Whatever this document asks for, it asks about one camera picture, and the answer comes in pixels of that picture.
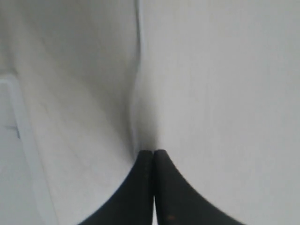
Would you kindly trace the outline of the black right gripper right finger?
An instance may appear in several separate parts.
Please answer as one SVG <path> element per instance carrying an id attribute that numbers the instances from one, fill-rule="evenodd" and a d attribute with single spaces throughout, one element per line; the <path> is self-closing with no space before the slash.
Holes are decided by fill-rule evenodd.
<path id="1" fill-rule="evenodd" d="M 154 152 L 154 196 L 159 225 L 241 225 L 203 198 L 165 150 Z"/>

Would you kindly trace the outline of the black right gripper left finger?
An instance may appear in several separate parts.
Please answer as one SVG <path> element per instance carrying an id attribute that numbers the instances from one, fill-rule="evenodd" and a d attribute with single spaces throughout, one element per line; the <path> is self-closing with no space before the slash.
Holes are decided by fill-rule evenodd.
<path id="1" fill-rule="evenodd" d="M 82 225 L 151 225 L 153 221 L 153 153 L 139 151 L 116 192 Z"/>

